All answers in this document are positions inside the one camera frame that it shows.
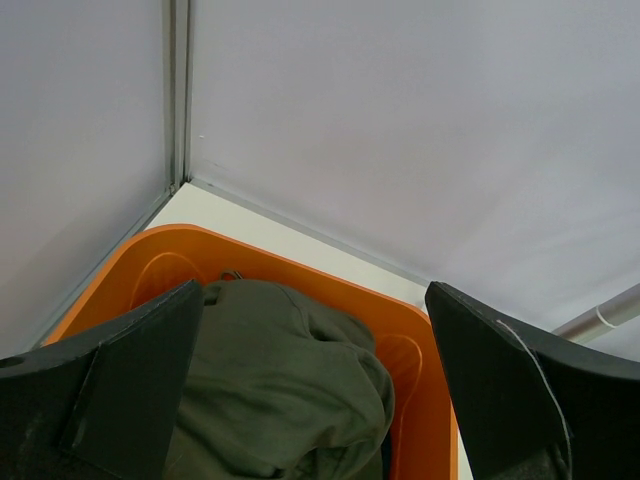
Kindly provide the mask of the olive green shorts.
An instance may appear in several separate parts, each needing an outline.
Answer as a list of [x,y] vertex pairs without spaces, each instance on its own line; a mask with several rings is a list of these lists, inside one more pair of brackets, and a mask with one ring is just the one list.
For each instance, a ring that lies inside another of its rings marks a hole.
[[167,479],[386,479],[395,395],[360,320],[273,282],[205,286]]

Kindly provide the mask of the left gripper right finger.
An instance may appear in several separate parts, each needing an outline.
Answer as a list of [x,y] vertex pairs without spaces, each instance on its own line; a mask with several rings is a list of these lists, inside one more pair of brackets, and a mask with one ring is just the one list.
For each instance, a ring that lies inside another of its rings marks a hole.
[[639,365],[443,283],[425,303],[476,479],[636,479]]

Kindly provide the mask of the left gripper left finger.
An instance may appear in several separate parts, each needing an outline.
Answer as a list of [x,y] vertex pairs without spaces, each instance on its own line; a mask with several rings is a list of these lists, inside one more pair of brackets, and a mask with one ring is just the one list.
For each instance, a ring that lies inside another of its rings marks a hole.
[[160,478],[202,310],[202,288],[188,281],[2,359],[2,478]]

